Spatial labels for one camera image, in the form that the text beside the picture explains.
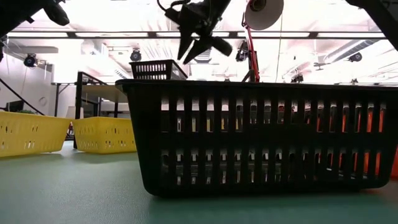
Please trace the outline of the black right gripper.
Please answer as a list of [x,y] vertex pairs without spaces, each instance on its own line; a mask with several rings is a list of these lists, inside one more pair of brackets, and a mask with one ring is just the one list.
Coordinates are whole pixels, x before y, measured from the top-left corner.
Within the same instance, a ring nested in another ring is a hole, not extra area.
[[213,36],[213,30],[222,20],[230,2],[231,0],[176,0],[164,9],[165,16],[178,25],[180,44],[177,59],[186,56],[184,65],[212,47],[225,56],[231,54],[231,44],[221,37]]

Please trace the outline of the black plastic slotted basket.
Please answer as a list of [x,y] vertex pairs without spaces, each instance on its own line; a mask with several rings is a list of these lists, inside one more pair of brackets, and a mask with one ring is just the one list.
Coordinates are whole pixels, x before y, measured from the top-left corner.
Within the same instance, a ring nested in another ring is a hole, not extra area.
[[[398,145],[398,87],[309,85],[293,83],[209,81],[117,81],[127,96],[144,188],[160,197],[226,194],[271,194],[297,191],[372,189],[386,185],[392,159],[382,160],[380,177],[340,170],[339,153],[350,163],[354,149],[391,152]],[[198,103],[199,132],[191,118]],[[221,132],[222,106],[227,103],[228,132]],[[352,127],[333,133],[324,121],[316,130],[318,109],[326,117],[347,106],[386,109],[382,133]],[[185,131],[177,132],[177,118]],[[212,133],[206,118],[214,117]],[[236,132],[234,120],[243,119]]]
[[186,80],[188,75],[172,59],[130,62],[134,79]]

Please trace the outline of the orange plastic slotted basket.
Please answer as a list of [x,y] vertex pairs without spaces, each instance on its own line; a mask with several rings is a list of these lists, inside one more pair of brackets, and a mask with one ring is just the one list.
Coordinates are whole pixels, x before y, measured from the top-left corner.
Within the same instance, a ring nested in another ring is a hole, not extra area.
[[[384,107],[375,109],[373,106],[368,106],[366,111],[363,111],[361,105],[355,107],[354,114],[349,113],[349,108],[345,106],[342,109],[343,117],[340,122],[337,122],[338,108],[333,105],[330,107],[330,115],[325,116],[323,108],[318,109],[316,130],[318,132],[324,132],[324,121],[328,122],[328,130],[335,132],[337,127],[341,128],[342,133],[347,133],[349,128],[352,127],[353,131],[358,134],[361,131],[365,131],[367,134],[373,132],[382,133],[387,125],[385,115],[386,109]],[[340,170],[350,168],[353,175],[360,175],[365,177],[370,174],[374,174],[375,177],[381,176],[382,160],[392,159],[392,164],[387,166],[391,170],[390,177],[398,179],[398,145],[394,146],[394,150],[391,152],[381,152],[377,150],[375,153],[371,152],[370,149],[354,149],[351,153],[350,163],[344,161],[345,153],[341,152],[336,157],[338,158],[337,165]]]

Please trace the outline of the black-framed wooden shelf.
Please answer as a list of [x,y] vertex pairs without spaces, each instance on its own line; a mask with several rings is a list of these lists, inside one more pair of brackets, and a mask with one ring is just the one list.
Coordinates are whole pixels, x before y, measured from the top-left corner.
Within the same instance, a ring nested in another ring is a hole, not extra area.
[[[95,98],[102,98],[105,99],[106,101],[110,101],[114,103],[114,107],[118,107],[119,104],[127,104],[127,96],[123,93],[122,88],[117,88],[116,85],[108,85],[105,83],[100,83],[100,81],[96,81],[94,80],[93,77],[88,77],[88,75],[85,75],[87,78],[87,81],[83,80],[83,74],[81,75],[82,77],[82,82],[81,82],[81,95],[82,97],[80,97],[81,100],[81,105],[83,104],[83,96],[85,95],[90,95],[90,96],[94,96]],[[135,81],[143,81],[140,79],[122,79],[122,80],[118,80],[118,81],[128,81],[128,80],[135,80]],[[222,106],[222,116],[228,116],[227,115],[227,103],[225,103],[225,106]],[[194,105],[192,106],[192,109],[195,109],[194,111],[196,111],[196,115],[198,116],[198,103],[194,103]],[[128,109],[119,109],[116,108],[116,112],[114,112],[114,114],[118,114],[119,112],[123,113],[126,112]]]

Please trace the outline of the black LED light bar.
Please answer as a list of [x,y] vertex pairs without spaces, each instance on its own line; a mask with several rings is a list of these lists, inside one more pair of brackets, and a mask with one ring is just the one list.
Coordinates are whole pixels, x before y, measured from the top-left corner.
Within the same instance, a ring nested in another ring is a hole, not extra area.
[[[177,31],[148,32],[50,32],[15,31],[7,35],[10,39],[178,39]],[[253,39],[379,39],[385,40],[382,32],[299,32],[299,31],[252,31]]]

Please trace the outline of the red desk lamp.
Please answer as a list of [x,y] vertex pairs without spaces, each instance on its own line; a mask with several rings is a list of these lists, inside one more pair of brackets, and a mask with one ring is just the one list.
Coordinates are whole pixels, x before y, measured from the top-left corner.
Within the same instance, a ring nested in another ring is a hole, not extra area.
[[257,52],[254,50],[251,31],[270,28],[279,20],[283,9],[284,0],[248,0],[242,18],[249,52],[249,72],[244,79],[249,77],[250,82],[260,81]]

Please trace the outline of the pale trapezoid lampshade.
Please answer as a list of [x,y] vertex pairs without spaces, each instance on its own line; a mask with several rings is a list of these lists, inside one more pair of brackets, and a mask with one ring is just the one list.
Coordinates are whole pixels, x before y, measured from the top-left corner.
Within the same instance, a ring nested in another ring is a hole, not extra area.
[[[67,109],[67,113],[65,115],[66,118],[70,119],[76,119],[76,107],[75,106],[69,106]],[[80,108],[80,116],[79,119],[84,118],[84,110],[83,107]]]

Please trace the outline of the green table mat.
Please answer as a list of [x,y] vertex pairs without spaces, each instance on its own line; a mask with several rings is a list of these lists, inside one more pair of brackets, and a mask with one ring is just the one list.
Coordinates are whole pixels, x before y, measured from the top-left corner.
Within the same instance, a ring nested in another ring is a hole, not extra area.
[[0,159],[0,224],[398,224],[398,182],[358,193],[166,199],[135,154]]

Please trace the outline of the black computer monitor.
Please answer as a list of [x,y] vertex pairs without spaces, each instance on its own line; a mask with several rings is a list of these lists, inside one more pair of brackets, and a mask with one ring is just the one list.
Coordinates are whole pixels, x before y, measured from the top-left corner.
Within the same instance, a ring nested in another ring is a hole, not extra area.
[[10,101],[6,103],[5,110],[8,112],[18,112],[24,109],[24,102],[22,100],[19,101]]

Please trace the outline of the black metal frame post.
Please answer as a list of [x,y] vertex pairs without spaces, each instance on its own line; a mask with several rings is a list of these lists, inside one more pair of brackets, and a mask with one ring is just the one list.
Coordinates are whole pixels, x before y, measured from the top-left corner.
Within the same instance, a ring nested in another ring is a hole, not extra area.
[[53,115],[67,117],[69,107],[75,106],[76,85],[74,83],[51,83],[53,87]]

